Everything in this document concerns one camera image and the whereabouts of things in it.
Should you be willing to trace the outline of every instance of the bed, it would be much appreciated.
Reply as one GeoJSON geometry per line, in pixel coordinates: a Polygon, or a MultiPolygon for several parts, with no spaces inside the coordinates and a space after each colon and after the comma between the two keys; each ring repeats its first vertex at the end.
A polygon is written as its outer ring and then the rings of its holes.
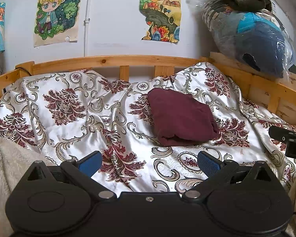
{"type": "Polygon", "coordinates": [[[103,163],[93,178],[117,195],[188,190],[207,178],[197,166],[200,150],[241,165],[267,161],[289,190],[296,159],[285,157],[286,146],[270,139],[268,128],[296,132],[296,75],[286,86],[223,63],[143,55],[23,63],[0,76],[0,137],[57,165],[99,150],[103,163]],[[117,81],[93,70],[117,65],[117,81]],[[155,78],[129,83],[130,66],[154,66],[155,78]],[[175,67],[181,71],[174,74],[175,67]],[[161,146],[147,101],[153,88],[190,93],[208,104],[219,136],[193,146],[161,146]]]}

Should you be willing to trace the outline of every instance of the landscape painting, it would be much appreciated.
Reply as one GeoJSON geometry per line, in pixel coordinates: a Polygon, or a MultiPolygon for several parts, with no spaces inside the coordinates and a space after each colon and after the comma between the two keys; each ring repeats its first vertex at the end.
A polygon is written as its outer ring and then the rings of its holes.
{"type": "Polygon", "coordinates": [[[141,0],[140,12],[146,16],[149,25],[142,40],[179,41],[181,0],[141,0]]]}

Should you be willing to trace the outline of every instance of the plastic bag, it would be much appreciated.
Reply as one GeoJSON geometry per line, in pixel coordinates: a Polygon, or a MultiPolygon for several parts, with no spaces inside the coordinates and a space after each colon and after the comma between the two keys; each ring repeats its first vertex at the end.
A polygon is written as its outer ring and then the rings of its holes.
{"type": "Polygon", "coordinates": [[[289,81],[294,48],[280,20],[265,9],[234,11],[222,0],[187,0],[201,15],[219,51],[253,69],[289,81]]]}

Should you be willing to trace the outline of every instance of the blue gripper pad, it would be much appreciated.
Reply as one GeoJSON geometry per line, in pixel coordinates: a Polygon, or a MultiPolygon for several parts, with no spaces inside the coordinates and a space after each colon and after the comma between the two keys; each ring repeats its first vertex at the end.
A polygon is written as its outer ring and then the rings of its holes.
{"type": "Polygon", "coordinates": [[[204,151],[200,151],[197,155],[197,165],[199,166],[200,170],[204,172],[205,175],[211,177],[224,166],[224,163],[216,159],[212,155],[204,151]]]}
{"type": "Polygon", "coordinates": [[[102,154],[99,151],[92,152],[77,162],[78,169],[92,177],[102,166],[102,154]]]}

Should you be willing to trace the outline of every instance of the white cable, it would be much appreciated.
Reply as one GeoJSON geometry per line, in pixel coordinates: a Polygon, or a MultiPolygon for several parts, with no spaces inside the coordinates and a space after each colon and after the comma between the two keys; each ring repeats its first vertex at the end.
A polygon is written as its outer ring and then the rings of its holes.
{"type": "Polygon", "coordinates": [[[91,0],[87,0],[87,9],[85,13],[85,20],[84,20],[84,48],[83,48],[83,56],[87,56],[88,50],[88,34],[89,34],[89,22],[90,22],[90,5],[91,0]]]}

